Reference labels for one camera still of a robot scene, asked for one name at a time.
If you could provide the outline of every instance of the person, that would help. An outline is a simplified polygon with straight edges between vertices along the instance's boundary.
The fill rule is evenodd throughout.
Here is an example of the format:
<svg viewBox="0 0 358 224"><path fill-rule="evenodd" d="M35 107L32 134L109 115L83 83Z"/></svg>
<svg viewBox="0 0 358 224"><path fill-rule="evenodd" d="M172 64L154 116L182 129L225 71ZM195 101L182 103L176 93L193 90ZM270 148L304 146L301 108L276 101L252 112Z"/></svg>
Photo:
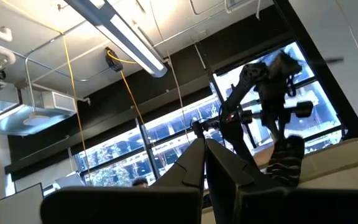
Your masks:
<svg viewBox="0 0 358 224"><path fill-rule="evenodd" d="M136 178L133 182L132 182L132 186L133 187L144 187L147 188L149 187L149 183L147 182L147 179L144 177L139 177Z"/></svg>

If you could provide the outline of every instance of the ceiling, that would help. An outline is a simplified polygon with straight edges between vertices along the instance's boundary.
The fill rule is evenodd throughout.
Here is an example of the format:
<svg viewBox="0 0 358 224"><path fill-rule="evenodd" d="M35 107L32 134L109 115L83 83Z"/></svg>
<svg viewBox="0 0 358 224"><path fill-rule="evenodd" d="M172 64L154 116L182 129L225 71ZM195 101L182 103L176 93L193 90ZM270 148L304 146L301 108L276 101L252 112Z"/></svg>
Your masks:
<svg viewBox="0 0 358 224"><path fill-rule="evenodd" d="M77 95L87 96L121 79L119 73L106 70L108 66L104 60L104 48L110 47L121 59L130 60L130 58L89 22L84 22L84 18L67 6L65 1L7 0L7 2L9 4L0 0L0 27L4 26L12 30L13 41L0 40L1 46L27 55L32 49L56 38L59 33L55 30L69 30L77 26L72 31L65 32L73 75L75 79L80 80L75 82ZM191 8L190 0L109 0L109 2L138 35L142 35L137 26L140 27L150 44L157 45L155 49L162 57L167 56L167 51L173 54L255 14L257 9L257 1L255 1L228 14L223 11L224 4L219 4L222 0L192 0L197 15ZM272 4L271 0L262 0L261 9ZM162 37L154 22L152 9ZM66 65L62 38L37 50L30 58L50 68L59 68L58 70L65 75L70 74ZM51 69L34 62L29 62L28 66L32 80L49 73L36 81L39 85L73 94L69 77L58 72L50 72ZM125 75L130 75L140 69L138 65L124 64ZM6 68L6 74L5 81L7 82L23 81L25 79L24 59L17 57L16 63Z"/></svg>

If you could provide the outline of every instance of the whiteboard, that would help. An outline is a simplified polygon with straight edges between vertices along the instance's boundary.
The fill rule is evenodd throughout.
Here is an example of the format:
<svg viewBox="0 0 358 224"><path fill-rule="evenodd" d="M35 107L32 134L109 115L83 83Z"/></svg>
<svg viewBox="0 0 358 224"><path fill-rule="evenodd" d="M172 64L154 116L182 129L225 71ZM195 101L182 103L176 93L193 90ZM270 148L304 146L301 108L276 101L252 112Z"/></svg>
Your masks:
<svg viewBox="0 0 358 224"><path fill-rule="evenodd" d="M41 224L41 183L0 199L0 224Z"/></svg>

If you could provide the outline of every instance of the fluorescent light fixture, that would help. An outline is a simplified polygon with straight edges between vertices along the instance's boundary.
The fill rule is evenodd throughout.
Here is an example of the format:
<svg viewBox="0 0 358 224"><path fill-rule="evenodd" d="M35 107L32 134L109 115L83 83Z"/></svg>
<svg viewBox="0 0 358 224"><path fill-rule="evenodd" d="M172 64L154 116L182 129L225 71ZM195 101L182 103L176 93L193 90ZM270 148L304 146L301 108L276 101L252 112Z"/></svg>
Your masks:
<svg viewBox="0 0 358 224"><path fill-rule="evenodd" d="M153 55L110 3L104 0L99 7L101 2L93 3L95 0L65 1L153 77L165 75L167 68L164 64Z"/></svg>
<svg viewBox="0 0 358 224"><path fill-rule="evenodd" d="M25 105L17 106L17 107L15 107L15 108L13 108L13 109L11 109L11 110L9 110L9 111L3 113L3 114L0 114L0 120L2 120L2 119L4 119L4 118L6 118L6 117L8 117L8 116L10 116L10 115L12 115L12 114L18 112L18 111L21 110L23 107L25 107Z"/></svg>

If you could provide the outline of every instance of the white ceiling panel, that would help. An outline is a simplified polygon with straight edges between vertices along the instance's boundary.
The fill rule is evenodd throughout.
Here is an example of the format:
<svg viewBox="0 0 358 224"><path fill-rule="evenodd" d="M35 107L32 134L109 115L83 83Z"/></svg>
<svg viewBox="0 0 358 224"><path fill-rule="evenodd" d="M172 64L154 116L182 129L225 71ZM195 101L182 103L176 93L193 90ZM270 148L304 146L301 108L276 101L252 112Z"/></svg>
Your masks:
<svg viewBox="0 0 358 224"><path fill-rule="evenodd" d="M67 6L64 0L8 0L8 2L14 7L3 4L0 0L0 27L6 26L12 30L13 41L10 43L0 41L0 45L21 54L26 54L56 37L58 32L52 30L51 27L68 30L84 21L77 12ZM223 11L223 3L219 4L221 0L192 0L195 11L198 14L204 12L196 15L193 13L189 0L110 0L109 2L134 30L137 26L140 27L152 45L168 39L156 47L163 57L167 56L167 50L170 54L174 54L194 42L255 14L257 8L257 2L253 2L227 14ZM261 8L271 4L271 0L262 0ZM155 25L152 11L162 38ZM105 46L113 49L119 58L132 60L88 22L67 33L66 39L74 77L78 80L89 79L87 82L75 82L78 95L81 96L89 95L121 79L121 75L112 70L99 74L107 68L104 59ZM59 67L59 71L69 74L62 38L40 49L31 58L52 68ZM138 65L124 63L125 75L130 75L140 69ZM37 81L40 85L62 92L72 92L71 81L64 75L50 72L49 69L32 62L29 62L29 71L32 80L50 73ZM23 80L25 78L24 59L17 57L16 63L6 68L6 72L8 82Z"/></svg>

